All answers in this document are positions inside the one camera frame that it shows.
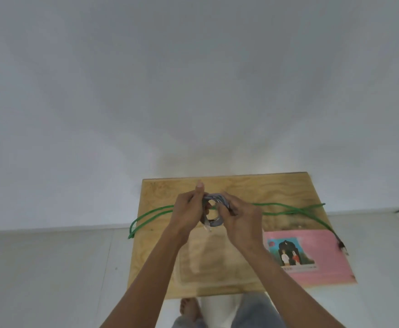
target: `wooden board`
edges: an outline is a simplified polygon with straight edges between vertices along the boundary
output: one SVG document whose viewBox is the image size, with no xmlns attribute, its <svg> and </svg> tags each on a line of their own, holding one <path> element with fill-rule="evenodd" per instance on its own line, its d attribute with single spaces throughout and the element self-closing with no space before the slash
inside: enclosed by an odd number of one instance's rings
<svg viewBox="0 0 399 328">
<path fill-rule="evenodd" d="M 172 205 L 177 195 L 195 188 L 201 179 L 209 193 L 227 191 L 247 202 L 279 202 L 294 207 L 320 203 L 308 173 L 145 179 L 142 181 L 138 216 L 165 205 Z M 267 212 L 285 210 L 279 206 L 262 208 Z M 327 222 L 324 209 L 314 214 Z M 134 238 L 128 286 L 136 278 L 151 250 L 168 225 L 170 214 L 144 226 Z M 324 229 L 302 215 L 263 216 L 265 231 Z M 199 223 L 188 243 L 180 250 L 166 298 L 183 298 L 262 291 L 251 267 L 228 241 L 224 227 L 209 233 Z"/>
</svg>

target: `jeans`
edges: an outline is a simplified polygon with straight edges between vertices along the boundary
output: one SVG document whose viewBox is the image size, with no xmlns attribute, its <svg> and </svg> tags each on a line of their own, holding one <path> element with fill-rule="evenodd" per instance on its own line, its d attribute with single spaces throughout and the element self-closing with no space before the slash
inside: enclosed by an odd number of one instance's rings
<svg viewBox="0 0 399 328">
<path fill-rule="evenodd" d="M 286 328 L 280 314 L 263 292 L 249 292 L 242 296 L 231 328 Z M 172 328 L 207 328 L 202 319 L 192 322 L 185 316 L 179 316 Z"/>
</svg>

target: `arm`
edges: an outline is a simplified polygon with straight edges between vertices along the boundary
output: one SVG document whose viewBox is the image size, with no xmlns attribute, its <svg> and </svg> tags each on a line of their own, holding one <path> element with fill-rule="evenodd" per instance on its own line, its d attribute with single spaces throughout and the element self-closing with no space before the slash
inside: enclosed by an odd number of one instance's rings
<svg viewBox="0 0 399 328">
<path fill-rule="evenodd" d="M 288 328 L 343 328 L 275 262 L 263 246 L 262 211 L 224 193 L 232 209 L 219 204 L 230 242 L 240 251 L 262 282 Z"/>
<path fill-rule="evenodd" d="M 202 215 L 203 196 L 202 182 L 194 191 L 178 196 L 169 225 L 101 328 L 155 327 L 178 251 Z"/>
</svg>

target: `green cable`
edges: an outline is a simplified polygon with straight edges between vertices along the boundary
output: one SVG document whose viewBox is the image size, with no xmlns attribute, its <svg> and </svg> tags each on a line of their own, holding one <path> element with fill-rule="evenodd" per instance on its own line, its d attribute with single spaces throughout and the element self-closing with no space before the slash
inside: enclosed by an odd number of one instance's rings
<svg viewBox="0 0 399 328">
<path fill-rule="evenodd" d="M 333 229 L 331 228 L 331 226 L 329 226 L 327 223 L 325 223 L 323 220 L 317 218 L 315 215 L 312 215 L 311 213 L 307 212 L 307 209 L 313 209 L 313 208 L 317 208 L 317 207 L 321 207 L 324 206 L 325 203 L 323 204 L 315 204 L 315 205 L 311 205 L 311 206 L 307 206 L 307 207 L 303 207 L 303 208 L 296 208 L 293 206 L 289 206 L 289 205 L 285 205 L 285 204 L 280 204 L 278 202 L 266 202 L 266 203 L 261 203 L 261 204 L 257 204 L 257 203 L 253 203 L 253 205 L 256 206 L 270 206 L 270 205 L 277 205 L 277 206 L 282 206 L 285 208 L 288 208 L 290 210 L 288 211 L 284 211 L 284 212 L 278 212 L 278 213 L 269 213 L 269 212 L 262 212 L 262 215 L 272 215 L 272 216 L 277 216 L 277 215 L 291 215 L 291 214 L 303 214 L 306 215 L 308 218 L 317 221 L 318 223 L 322 224 L 324 227 L 326 227 L 328 230 L 330 230 L 331 232 L 334 233 L 334 235 L 336 236 L 336 238 L 338 239 L 338 241 L 340 242 L 340 239 L 338 237 L 338 235 L 333 231 Z M 159 207 L 153 210 L 150 210 L 149 212 L 139 216 L 136 220 L 133 221 L 133 223 L 131 223 L 130 226 L 130 235 L 128 236 L 128 239 L 130 238 L 134 238 L 135 233 L 142 227 L 146 226 L 149 222 L 157 219 L 159 216 L 167 214 L 167 213 L 172 213 L 172 209 L 171 210 L 167 210 L 167 211 L 163 211 L 160 212 L 156 215 L 154 215 L 152 218 L 149 218 L 148 220 L 146 220 L 145 222 L 143 222 L 140 226 L 137 226 L 136 228 L 134 228 L 133 230 L 133 225 L 142 220 L 144 217 L 148 216 L 151 213 L 154 213 L 156 211 L 162 210 L 162 209 L 167 209 L 167 208 L 173 208 L 174 205 L 168 205 L 168 206 L 163 206 L 163 207 Z"/>
</svg>

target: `white floor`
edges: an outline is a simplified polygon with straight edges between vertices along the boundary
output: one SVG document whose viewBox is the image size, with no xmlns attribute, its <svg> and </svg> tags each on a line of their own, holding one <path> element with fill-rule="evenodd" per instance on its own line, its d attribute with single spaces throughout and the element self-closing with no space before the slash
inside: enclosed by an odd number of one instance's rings
<svg viewBox="0 0 399 328">
<path fill-rule="evenodd" d="M 346 327 L 399 327 L 399 214 L 334 215 L 358 284 L 308 289 Z M 0 327 L 98 327 L 125 292 L 127 229 L 0 235 Z M 221 325 L 237 297 L 201 299 Z M 217 305 L 222 311 L 211 311 Z M 164 302 L 170 327 L 179 300 Z"/>
</svg>

